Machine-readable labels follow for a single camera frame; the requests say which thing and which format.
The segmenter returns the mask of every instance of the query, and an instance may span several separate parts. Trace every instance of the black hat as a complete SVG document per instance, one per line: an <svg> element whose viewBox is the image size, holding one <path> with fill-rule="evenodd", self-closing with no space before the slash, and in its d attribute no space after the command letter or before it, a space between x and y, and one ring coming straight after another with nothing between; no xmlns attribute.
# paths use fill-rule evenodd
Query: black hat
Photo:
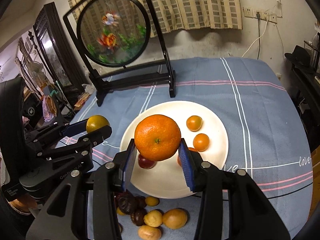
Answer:
<svg viewBox="0 0 320 240"><path fill-rule="evenodd" d="M297 67L310 66L311 57L303 47L296 46L293 53L285 53L284 56Z"/></svg>

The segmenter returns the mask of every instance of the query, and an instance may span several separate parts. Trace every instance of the wooden cabinet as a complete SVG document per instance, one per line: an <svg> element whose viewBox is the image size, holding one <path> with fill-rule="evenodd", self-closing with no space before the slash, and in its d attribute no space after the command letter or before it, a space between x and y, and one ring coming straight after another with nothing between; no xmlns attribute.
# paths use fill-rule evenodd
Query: wooden cabinet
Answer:
<svg viewBox="0 0 320 240"><path fill-rule="evenodd" d="M54 2L44 5L33 29L51 76L73 105L84 92L82 84L87 81L72 53Z"/></svg>

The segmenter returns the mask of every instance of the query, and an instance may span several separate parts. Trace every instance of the bag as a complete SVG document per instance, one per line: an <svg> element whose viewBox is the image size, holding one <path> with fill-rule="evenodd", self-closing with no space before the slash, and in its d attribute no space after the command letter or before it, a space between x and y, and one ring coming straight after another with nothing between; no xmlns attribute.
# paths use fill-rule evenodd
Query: bag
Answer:
<svg viewBox="0 0 320 240"><path fill-rule="evenodd" d="M45 122L50 122L57 116L57 107L50 96L44 96L42 101L43 117Z"/></svg>

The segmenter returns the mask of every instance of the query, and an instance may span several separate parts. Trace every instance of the screw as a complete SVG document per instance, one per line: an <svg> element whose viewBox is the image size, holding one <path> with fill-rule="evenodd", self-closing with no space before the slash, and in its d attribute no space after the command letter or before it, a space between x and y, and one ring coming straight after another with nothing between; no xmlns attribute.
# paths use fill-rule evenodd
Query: screw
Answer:
<svg viewBox="0 0 320 240"><path fill-rule="evenodd" d="M244 176L244 175L246 175L247 173L246 173L246 171L245 170L243 170L243 169L239 169L239 170L237 170L237 173L240 175L240 176Z"/></svg>
<svg viewBox="0 0 320 240"><path fill-rule="evenodd" d="M202 162L201 163L201 167L203 167L203 168L209 168L211 166L211 164L209 163L209 162Z"/></svg>
<svg viewBox="0 0 320 240"><path fill-rule="evenodd" d="M78 171L78 170L71 171L71 176L72 176L72 177L76 177L76 176L78 176L79 174L80 174L80 171Z"/></svg>
<svg viewBox="0 0 320 240"><path fill-rule="evenodd" d="M112 169L112 168L114 168L114 166L115 166L115 164L113 162L107 162L106 165L105 165L105 167L107 169Z"/></svg>

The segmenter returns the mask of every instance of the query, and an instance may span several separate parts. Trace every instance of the goldfish painting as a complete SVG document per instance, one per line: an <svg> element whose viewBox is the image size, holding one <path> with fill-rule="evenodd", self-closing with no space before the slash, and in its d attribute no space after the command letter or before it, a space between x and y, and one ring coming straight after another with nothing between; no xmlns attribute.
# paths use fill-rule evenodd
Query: goldfish painting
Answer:
<svg viewBox="0 0 320 240"><path fill-rule="evenodd" d="M101 21L105 25L118 26L120 19L120 15L117 12L106 12L106 14L102 17Z"/></svg>
<svg viewBox="0 0 320 240"><path fill-rule="evenodd" d="M116 44L116 36L113 33L107 35L102 34L101 38L97 39L98 43L102 46L107 47L113 53L115 51Z"/></svg>

